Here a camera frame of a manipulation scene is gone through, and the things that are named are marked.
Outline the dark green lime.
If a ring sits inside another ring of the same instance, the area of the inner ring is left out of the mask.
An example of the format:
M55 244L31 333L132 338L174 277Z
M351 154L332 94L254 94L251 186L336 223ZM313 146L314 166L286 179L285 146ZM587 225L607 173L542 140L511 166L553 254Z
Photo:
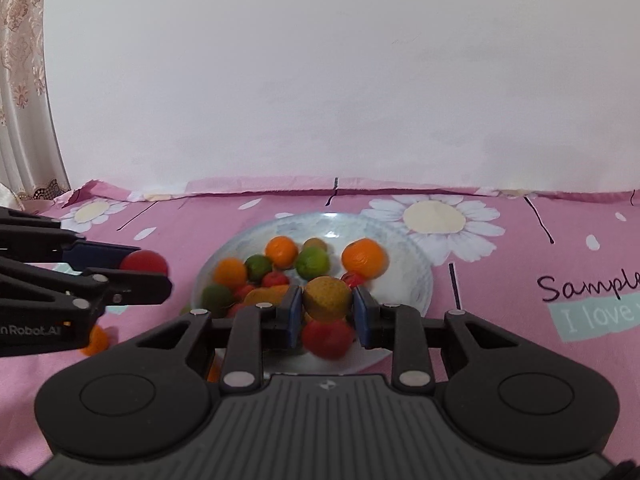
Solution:
M233 294L227 286L213 283L201 292L201 307L214 318L224 318L233 304Z

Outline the small red cherry fruit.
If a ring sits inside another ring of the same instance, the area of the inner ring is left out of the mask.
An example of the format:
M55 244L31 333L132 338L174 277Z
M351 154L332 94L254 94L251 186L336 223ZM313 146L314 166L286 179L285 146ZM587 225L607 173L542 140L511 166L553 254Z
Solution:
M288 286L290 279L280 271L270 271L262 277L262 287L271 288L277 286Z

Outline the red cherry tomato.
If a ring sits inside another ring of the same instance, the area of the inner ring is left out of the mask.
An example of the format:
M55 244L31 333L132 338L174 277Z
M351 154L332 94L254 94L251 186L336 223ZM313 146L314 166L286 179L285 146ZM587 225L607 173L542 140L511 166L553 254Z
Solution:
M145 273L169 274L169 266L166 259L158 252L140 249L126 255L119 263L119 269L124 271L137 271Z

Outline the large red tomato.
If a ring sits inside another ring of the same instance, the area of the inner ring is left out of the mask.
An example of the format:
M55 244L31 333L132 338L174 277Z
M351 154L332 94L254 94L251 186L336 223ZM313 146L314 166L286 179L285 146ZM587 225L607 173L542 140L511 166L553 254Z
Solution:
M303 347L328 361L346 356L354 340L354 330L344 320L331 323L311 321L302 330Z

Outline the brown yellow longan fruit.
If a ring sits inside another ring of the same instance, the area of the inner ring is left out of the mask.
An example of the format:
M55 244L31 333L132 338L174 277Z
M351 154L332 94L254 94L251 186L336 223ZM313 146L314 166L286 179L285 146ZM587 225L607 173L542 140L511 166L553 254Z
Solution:
M338 278L320 276L304 287L303 305L306 313L315 321L339 321L350 312L352 290Z

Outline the blue white ceramic plate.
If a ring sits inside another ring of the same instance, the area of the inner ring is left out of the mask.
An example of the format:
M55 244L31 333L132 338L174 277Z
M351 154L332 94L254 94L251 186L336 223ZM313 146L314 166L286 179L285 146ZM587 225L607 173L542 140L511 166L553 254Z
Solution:
M381 304L426 313L434 280L426 255L400 229L356 214L312 212L232 237L198 272L191 304L215 314L235 304L277 304L291 286L303 293L312 346L266 352L268 374L357 373L384 361L389 351L346 342L355 312L350 291L362 286Z

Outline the orange kumquat far left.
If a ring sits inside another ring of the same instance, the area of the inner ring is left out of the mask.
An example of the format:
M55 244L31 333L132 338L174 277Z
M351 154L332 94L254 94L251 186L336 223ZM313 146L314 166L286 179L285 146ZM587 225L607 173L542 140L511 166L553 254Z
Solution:
M88 346L80 352L84 356L96 356L110 348L110 345L108 333L101 326L95 325L90 333Z

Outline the beige patterned curtain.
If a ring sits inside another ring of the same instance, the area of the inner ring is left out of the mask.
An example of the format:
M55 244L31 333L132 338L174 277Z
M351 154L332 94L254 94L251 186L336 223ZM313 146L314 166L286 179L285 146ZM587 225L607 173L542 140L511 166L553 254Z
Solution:
M43 11L44 0L1 0L1 183L21 200L70 189L50 110Z

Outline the small orange kumquat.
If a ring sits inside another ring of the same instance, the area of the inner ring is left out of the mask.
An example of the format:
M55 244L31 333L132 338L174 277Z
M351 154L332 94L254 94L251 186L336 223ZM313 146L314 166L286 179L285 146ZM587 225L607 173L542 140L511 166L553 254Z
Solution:
M294 240L287 236L275 236L267 243L265 256L271 260L276 268L288 270L294 266L298 256L298 247Z

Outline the green lime right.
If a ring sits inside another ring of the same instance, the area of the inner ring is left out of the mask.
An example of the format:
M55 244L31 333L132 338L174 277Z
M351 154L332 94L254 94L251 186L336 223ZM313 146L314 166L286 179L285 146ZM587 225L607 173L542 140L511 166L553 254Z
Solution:
M305 247L295 260L295 270L305 281L328 275L330 269L329 254L320 247Z

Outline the pink floral tablecloth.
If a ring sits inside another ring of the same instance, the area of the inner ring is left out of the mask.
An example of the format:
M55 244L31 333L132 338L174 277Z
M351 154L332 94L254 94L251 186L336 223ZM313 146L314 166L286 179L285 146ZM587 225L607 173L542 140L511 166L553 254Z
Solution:
M406 234L434 259L431 316L462 307L593 367L620 396L612 460L639 455L639 196L577 200L527 192L440 196L465 218L457 235L426 232L427 194L324 191L143 198L104 184L28 205L92 240L163 255L174 292L156 307L111 308L101 326L123 341L178 315L196 274L232 236L306 212L348 212Z

